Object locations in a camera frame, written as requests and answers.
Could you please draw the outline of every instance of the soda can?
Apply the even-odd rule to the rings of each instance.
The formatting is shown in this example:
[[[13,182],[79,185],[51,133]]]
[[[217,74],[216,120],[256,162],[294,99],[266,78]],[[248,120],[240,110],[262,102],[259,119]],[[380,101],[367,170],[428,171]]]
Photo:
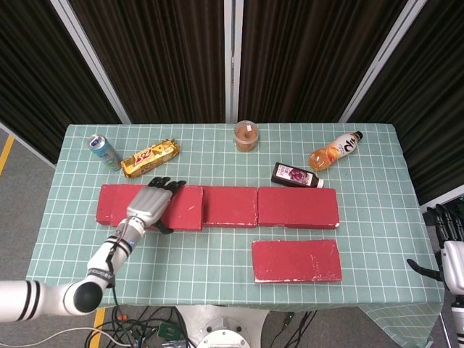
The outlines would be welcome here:
[[[94,134],[88,139],[88,148],[111,170],[121,169],[121,159],[108,139]]]

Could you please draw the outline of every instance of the red block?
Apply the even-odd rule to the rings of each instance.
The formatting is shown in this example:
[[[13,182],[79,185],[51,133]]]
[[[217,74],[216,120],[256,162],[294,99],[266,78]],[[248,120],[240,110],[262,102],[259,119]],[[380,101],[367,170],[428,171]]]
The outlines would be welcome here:
[[[258,222],[258,188],[203,186],[203,225],[253,228]]]
[[[258,225],[335,229],[340,225],[332,188],[260,187]]]
[[[101,185],[99,202],[96,206],[96,221],[102,225],[111,222],[111,211],[117,185]]]
[[[252,259],[255,283],[341,280],[339,250],[332,239],[254,241]]]
[[[113,186],[112,196],[100,193],[97,207],[97,221],[105,222],[110,216],[110,225],[117,227],[127,216],[127,207],[144,185],[107,185]],[[185,186],[171,199],[161,220],[167,227],[174,230],[200,231],[202,229],[202,200],[201,186]]]

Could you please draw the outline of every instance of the green grid tablecloth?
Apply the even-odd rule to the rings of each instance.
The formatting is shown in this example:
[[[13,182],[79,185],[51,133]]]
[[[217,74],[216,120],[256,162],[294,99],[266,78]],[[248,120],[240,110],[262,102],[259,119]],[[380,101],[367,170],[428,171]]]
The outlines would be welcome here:
[[[204,228],[163,236],[148,232],[117,274],[117,295],[130,305],[214,304],[271,310],[359,306],[398,344],[422,347],[442,308],[442,285],[407,266],[436,268],[397,134],[380,124],[262,124],[259,146],[236,151],[233,126],[71,125],[66,132],[28,277],[49,285],[86,276],[86,263],[112,233],[95,221],[104,183],[148,183],[155,175],[193,185],[270,186],[276,162],[307,168],[308,154],[338,135],[362,131],[351,155],[319,174],[336,189],[335,231]],[[121,155],[165,138],[181,153],[140,178],[110,172],[87,148],[104,134]],[[340,283],[255,284],[255,240],[336,239]],[[104,304],[111,304],[109,291]]]

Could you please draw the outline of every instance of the plastic bottle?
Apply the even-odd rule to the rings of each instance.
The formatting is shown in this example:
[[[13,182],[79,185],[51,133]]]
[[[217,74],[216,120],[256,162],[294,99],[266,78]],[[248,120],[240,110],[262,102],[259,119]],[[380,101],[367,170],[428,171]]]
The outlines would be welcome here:
[[[316,150],[310,155],[311,168],[316,171],[327,169],[338,158],[353,152],[362,138],[361,132],[339,136],[326,147]]]

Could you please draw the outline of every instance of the robotic hand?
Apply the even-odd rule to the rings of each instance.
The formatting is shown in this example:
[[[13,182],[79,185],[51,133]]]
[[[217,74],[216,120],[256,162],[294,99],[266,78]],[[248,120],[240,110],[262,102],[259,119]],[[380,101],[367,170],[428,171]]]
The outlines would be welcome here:
[[[421,274],[436,281],[443,281],[449,291],[456,296],[451,306],[457,329],[459,347],[464,348],[464,227],[459,215],[450,212],[440,204],[436,209],[427,208],[434,216],[436,235],[440,252],[435,254],[439,270],[429,270],[407,259],[409,266]]]
[[[38,281],[0,281],[0,322],[30,320],[40,315],[86,315],[100,304],[103,291],[115,285],[115,274],[145,235],[155,226],[172,233],[160,220],[171,197],[185,181],[154,178],[127,209],[116,234],[103,243],[87,264],[82,281],[47,286]]]

